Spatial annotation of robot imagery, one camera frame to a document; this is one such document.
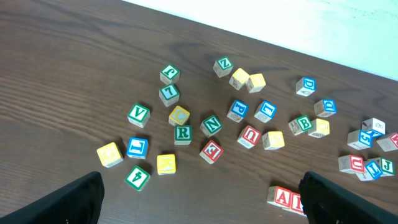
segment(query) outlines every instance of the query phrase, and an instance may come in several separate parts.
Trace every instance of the wood grain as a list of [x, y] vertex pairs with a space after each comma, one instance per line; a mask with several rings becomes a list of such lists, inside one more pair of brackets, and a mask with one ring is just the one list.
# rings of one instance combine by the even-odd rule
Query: wood grain
[[[308, 170], [398, 213], [397, 177], [360, 182], [339, 172], [337, 162], [353, 153], [398, 163], [398, 152], [376, 143], [363, 151], [346, 145], [366, 118], [398, 130], [397, 82], [117, 0], [0, 1], [0, 43], [1, 216], [93, 170], [105, 185], [100, 223], [307, 223], [265, 201], [270, 185], [297, 191]], [[218, 78], [212, 67], [225, 55], [235, 68], [263, 73], [265, 89], [236, 91], [228, 77]], [[167, 121], [174, 107], [159, 98], [159, 71], [167, 63], [182, 71], [178, 105], [191, 113], [189, 146], [174, 146]], [[295, 94], [302, 76], [318, 82], [308, 98]], [[327, 119], [331, 134], [294, 137], [287, 123], [300, 114], [315, 118], [313, 104], [322, 98], [338, 105]], [[250, 106], [241, 123], [226, 117], [235, 99]], [[278, 106], [267, 124], [253, 117], [262, 100]], [[144, 129], [126, 118], [137, 102], [151, 110]], [[223, 123], [212, 139], [224, 153], [212, 166], [198, 156], [209, 140], [199, 125], [210, 114]], [[248, 124], [262, 133], [282, 131], [286, 146], [244, 149], [236, 138]], [[101, 166], [97, 148], [131, 136], [149, 139], [147, 160]], [[165, 151], [177, 156], [175, 175], [156, 174], [156, 156]], [[152, 171], [142, 192], [124, 183], [136, 164]]]

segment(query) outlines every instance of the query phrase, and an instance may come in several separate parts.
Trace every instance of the wooden block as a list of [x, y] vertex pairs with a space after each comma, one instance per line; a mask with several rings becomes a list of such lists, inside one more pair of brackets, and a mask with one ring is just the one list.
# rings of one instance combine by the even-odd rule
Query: wooden block
[[302, 96], [309, 96], [317, 90], [317, 81], [312, 78], [303, 77], [296, 83], [296, 93]]
[[238, 68], [229, 79], [229, 84], [235, 89], [240, 90], [244, 84], [249, 80], [250, 75], [242, 68]]
[[322, 138], [329, 135], [330, 126], [329, 121], [323, 119], [315, 119], [311, 121], [312, 128], [308, 130], [308, 135], [315, 138]]
[[289, 123], [289, 128], [296, 136], [312, 129], [312, 123], [307, 115], [294, 119]]
[[224, 152], [224, 150], [217, 145], [213, 140], [210, 140], [209, 143], [201, 150], [199, 156], [204, 158], [209, 164], [213, 164], [217, 161], [220, 155]]
[[364, 173], [365, 163], [362, 157], [347, 155], [338, 158], [338, 169], [349, 174]]
[[178, 102], [180, 93], [173, 84], [169, 84], [159, 90], [159, 97], [166, 107]]
[[383, 157], [369, 159], [368, 162], [370, 161], [376, 162], [377, 165], [381, 168], [381, 171], [383, 172], [383, 175], [381, 175], [382, 177], [393, 176], [396, 174], [393, 161], [385, 159]]
[[337, 113], [336, 102], [334, 100], [320, 100], [313, 105], [315, 115], [321, 118], [327, 118]]
[[398, 133], [392, 133], [379, 138], [376, 141], [384, 152], [398, 150]]
[[282, 209], [307, 217], [303, 211], [303, 204], [301, 203], [301, 196], [300, 196], [300, 194], [297, 194], [297, 193], [292, 193], [292, 203], [290, 203], [290, 208], [282, 208]]
[[376, 118], [367, 119], [362, 122], [362, 131], [370, 134], [372, 138], [381, 137], [386, 134], [386, 124]]
[[145, 159], [148, 152], [148, 140], [131, 137], [127, 147], [127, 155], [130, 158]]
[[238, 137], [238, 143], [247, 149], [251, 149], [260, 140], [261, 133], [254, 129], [252, 126], [248, 125], [245, 127]]
[[223, 57], [218, 59], [213, 66], [213, 70], [216, 72], [218, 78], [221, 78], [223, 76], [228, 75], [231, 71], [234, 65], [232, 62], [229, 60], [228, 57]]
[[246, 116], [246, 113], [249, 110], [249, 105], [244, 104], [242, 101], [235, 100], [234, 103], [229, 108], [228, 113], [226, 114], [227, 118], [241, 122], [243, 118]]
[[365, 170], [364, 173], [355, 173], [360, 181], [372, 181], [372, 176]]
[[374, 180], [377, 180], [381, 175], [383, 175], [383, 171], [376, 161], [366, 162], [365, 169]]
[[223, 125], [216, 115], [211, 115], [200, 124], [200, 129], [206, 137], [211, 137], [221, 130]]
[[246, 87], [248, 88], [249, 93], [257, 93], [261, 91], [266, 85], [266, 81], [262, 74], [253, 74], [250, 75], [248, 82], [246, 83]]
[[172, 64], [166, 65], [160, 71], [160, 80], [166, 85], [176, 83], [180, 79], [180, 70]]
[[265, 150], [280, 149], [285, 146], [282, 131], [269, 131], [262, 136], [262, 145]]
[[274, 118], [277, 107], [272, 103], [264, 100], [254, 113], [254, 117], [259, 119], [263, 123], [267, 123], [272, 118]]
[[102, 166], [105, 166], [106, 168], [115, 166], [123, 161], [122, 154], [114, 142], [97, 149], [97, 154]]
[[150, 111], [145, 106], [139, 105], [138, 103], [134, 104], [131, 108], [131, 111], [127, 115], [127, 119], [130, 123], [144, 128], [145, 124], [147, 124], [150, 118]]
[[269, 187], [267, 203], [281, 208], [290, 208], [292, 204], [292, 192], [283, 187]]
[[159, 175], [175, 173], [175, 155], [159, 155], [157, 156], [157, 173]]
[[181, 125], [174, 127], [174, 144], [189, 145], [192, 141], [192, 127], [190, 125]]
[[134, 168], [132, 168], [132, 171], [124, 181], [134, 189], [141, 191], [146, 183], [148, 183], [149, 179], [150, 175], [147, 172], [141, 169], [141, 167], [135, 166]]
[[169, 123], [173, 126], [184, 125], [189, 118], [189, 112], [181, 106], [176, 106], [169, 115]]
[[362, 130], [353, 131], [348, 134], [347, 145], [357, 150], [372, 147], [372, 137]]

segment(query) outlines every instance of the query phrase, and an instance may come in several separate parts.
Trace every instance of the blue block face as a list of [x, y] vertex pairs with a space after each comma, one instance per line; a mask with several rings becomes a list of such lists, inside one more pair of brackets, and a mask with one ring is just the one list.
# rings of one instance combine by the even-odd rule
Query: blue block face
[[239, 100], [234, 101], [234, 104], [232, 105], [232, 109], [231, 109], [232, 112], [236, 113], [237, 115], [239, 115], [243, 118], [246, 116], [246, 113], [248, 112], [248, 110], [249, 110], [249, 106]]
[[375, 161], [371, 161], [366, 164], [365, 168], [374, 180], [377, 180], [381, 175], [383, 175], [383, 171]]
[[366, 134], [370, 135], [372, 138], [377, 138], [377, 137], [383, 136], [382, 133], [375, 131], [375, 130], [366, 131]]
[[130, 157], [145, 159], [148, 150], [148, 140], [141, 138], [130, 138], [127, 155]]
[[333, 112], [333, 113], [337, 112], [337, 107], [336, 107], [336, 103], [334, 100], [323, 100], [322, 102], [323, 102], [323, 108], [325, 109], [325, 111]]
[[359, 141], [369, 147], [372, 147], [372, 136], [362, 130], [359, 131]]
[[303, 82], [304, 88], [309, 90], [317, 90], [317, 81], [315, 81], [315, 79], [304, 77]]
[[270, 118], [273, 118], [275, 116], [277, 107], [273, 105], [272, 103], [265, 101], [262, 102], [261, 106], [261, 113], [267, 115]]

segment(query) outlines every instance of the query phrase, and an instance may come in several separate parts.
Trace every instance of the wooden table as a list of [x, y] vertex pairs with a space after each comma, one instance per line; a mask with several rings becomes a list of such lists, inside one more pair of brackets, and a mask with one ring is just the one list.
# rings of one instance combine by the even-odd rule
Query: wooden table
[[[297, 191], [308, 170], [398, 213], [397, 177], [360, 182], [339, 172], [337, 162], [353, 153], [398, 163], [398, 152], [376, 142], [362, 151], [346, 145], [366, 118], [398, 130], [397, 82], [117, 0], [0, 1], [0, 44], [0, 216], [93, 170], [105, 186], [100, 223], [307, 223], [265, 201], [270, 185]], [[263, 73], [265, 89], [236, 91], [228, 77], [218, 78], [213, 64], [225, 55], [235, 68]], [[178, 105], [191, 112], [189, 146], [174, 146], [167, 118], [175, 105], [166, 108], [159, 98], [167, 63], [182, 71]], [[317, 79], [309, 97], [295, 94], [302, 76]], [[327, 118], [331, 134], [293, 136], [287, 123], [300, 114], [314, 119], [313, 104], [322, 98], [338, 105]], [[235, 99], [250, 106], [240, 123], [226, 117]], [[267, 124], [253, 117], [262, 100], [278, 106]], [[127, 121], [137, 102], [151, 110], [144, 129]], [[212, 166], [198, 155], [209, 141], [199, 125], [210, 114], [223, 123], [212, 139], [224, 148]], [[248, 124], [282, 131], [286, 146], [243, 148], [236, 139]], [[97, 148], [131, 136], [148, 138], [147, 159], [103, 167]], [[177, 173], [158, 176], [156, 157], [167, 151], [176, 154]], [[124, 182], [136, 164], [152, 172], [142, 192]]]

